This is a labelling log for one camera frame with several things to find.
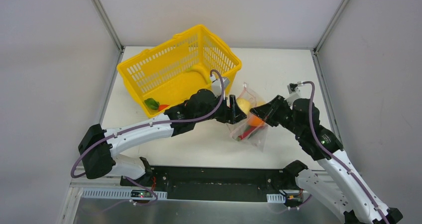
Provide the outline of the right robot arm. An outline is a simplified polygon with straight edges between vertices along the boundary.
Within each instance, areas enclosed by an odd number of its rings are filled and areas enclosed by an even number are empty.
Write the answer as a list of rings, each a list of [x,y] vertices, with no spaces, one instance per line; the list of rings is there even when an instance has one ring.
[[[331,177],[337,188],[322,183],[304,164],[295,161],[284,168],[283,184],[299,187],[332,211],[343,224],[396,224],[403,219],[397,208],[388,207],[368,187],[351,164],[343,145],[319,123],[319,109],[310,99],[292,105],[276,96],[250,112],[271,127],[281,125],[295,135],[302,150]]]

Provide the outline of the yellow banana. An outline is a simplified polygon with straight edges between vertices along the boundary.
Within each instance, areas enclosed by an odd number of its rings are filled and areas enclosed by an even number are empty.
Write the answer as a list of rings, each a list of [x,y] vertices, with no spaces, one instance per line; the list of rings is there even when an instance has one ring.
[[[211,84],[211,73],[210,70],[201,64],[195,64],[186,69],[186,72],[197,72],[199,73],[205,80],[207,84]]]

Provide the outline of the pale yellow round fruit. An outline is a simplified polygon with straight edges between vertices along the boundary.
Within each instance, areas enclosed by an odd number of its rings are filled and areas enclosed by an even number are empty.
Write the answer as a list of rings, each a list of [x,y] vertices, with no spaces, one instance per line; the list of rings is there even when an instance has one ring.
[[[236,102],[242,112],[244,112],[246,115],[250,113],[250,109],[252,107],[252,104],[250,101],[243,98],[237,98]]]

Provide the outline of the red chili pepper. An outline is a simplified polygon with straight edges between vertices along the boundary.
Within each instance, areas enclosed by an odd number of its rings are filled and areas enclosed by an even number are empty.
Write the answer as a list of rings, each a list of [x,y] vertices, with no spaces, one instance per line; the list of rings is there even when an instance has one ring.
[[[235,140],[237,140],[237,141],[243,141],[244,139],[247,139],[251,135],[255,134],[259,129],[260,129],[260,127],[248,126],[245,129],[245,131],[242,134],[240,134]]]

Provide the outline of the clear zip top bag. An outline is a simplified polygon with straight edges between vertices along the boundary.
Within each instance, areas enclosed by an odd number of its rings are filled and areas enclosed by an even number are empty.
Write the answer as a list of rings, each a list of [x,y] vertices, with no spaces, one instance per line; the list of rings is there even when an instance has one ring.
[[[261,152],[264,151],[268,125],[253,115],[250,110],[265,104],[265,100],[247,83],[244,83],[242,92],[236,98],[236,102],[240,109],[245,112],[246,118],[237,124],[227,126],[230,137],[237,142],[250,144]]]

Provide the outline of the orange tangerine with leaf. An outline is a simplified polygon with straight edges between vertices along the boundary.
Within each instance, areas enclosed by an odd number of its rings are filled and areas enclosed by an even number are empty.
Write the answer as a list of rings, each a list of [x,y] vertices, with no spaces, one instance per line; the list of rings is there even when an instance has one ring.
[[[261,120],[260,118],[253,115],[247,120],[247,124],[253,127],[261,127],[265,125],[265,122]]]

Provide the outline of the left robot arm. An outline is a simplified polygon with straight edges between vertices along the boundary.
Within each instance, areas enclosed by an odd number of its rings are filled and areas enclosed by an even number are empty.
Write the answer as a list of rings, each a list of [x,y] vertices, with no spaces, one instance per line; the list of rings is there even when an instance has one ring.
[[[166,109],[158,116],[126,127],[104,129],[98,124],[90,126],[78,145],[84,172],[72,178],[86,176],[97,179],[115,172],[133,179],[139,186],[147,186],[152,173],[139,158],[130,158],[122,152],[132,147],[161,138],[174,137],[194,129],[199,122],[215,119],[225,124],[237,124],[247,115],[237,104],[236,97],[215,95],[201,89],[179,105]]]

